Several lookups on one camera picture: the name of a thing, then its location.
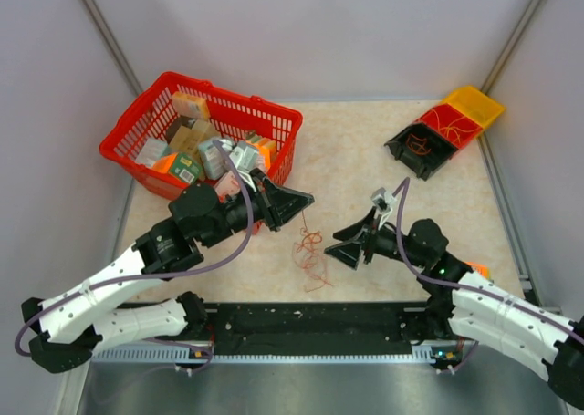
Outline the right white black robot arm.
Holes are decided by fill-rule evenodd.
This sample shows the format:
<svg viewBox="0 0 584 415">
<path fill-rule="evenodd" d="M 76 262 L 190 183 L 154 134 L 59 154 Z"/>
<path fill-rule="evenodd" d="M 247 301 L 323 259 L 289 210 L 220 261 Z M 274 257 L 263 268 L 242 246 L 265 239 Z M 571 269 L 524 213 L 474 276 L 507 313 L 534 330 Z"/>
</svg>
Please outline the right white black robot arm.
<svg viewBox="0 0 584 415">
<path fill-rule="evenodd" d="M 508 293 L 447 250 L 431 219 L 408 233 L 385 226 L 371 210 L 333 235 L 325 255 L 355 269 L 380 255 L 402 262 L 428 293 L 425 324 L 435 337 L 453 335 L 490 347 L 543 379 L 570 406 L 583 407 L 583 322 Z"/>
</svg>

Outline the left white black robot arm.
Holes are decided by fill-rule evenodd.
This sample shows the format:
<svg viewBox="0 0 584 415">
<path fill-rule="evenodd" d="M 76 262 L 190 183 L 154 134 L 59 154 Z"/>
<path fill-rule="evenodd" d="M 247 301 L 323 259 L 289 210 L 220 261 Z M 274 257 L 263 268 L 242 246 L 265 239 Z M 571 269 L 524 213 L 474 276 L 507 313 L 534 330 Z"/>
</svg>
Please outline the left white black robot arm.
<svg viewBox="0 0 584 415">
<path fill-rule="evenodd" d="M 197 294 L 185 292 L 150 306 L 130 306 L 128 299 L 230 264 L 245 250 L 256 223 L 277 232 L 314 201 L 312 194 L 277 185 L 259 169 L 238 194 L 225 199 L 208 183 L 188 186 L 170 202 L 170 217 L 106 267 L 59 296 L 23 302 L 16 353 L 59 374 L 135 341 L 201 339 L 208 314 Z"/>
</svg>

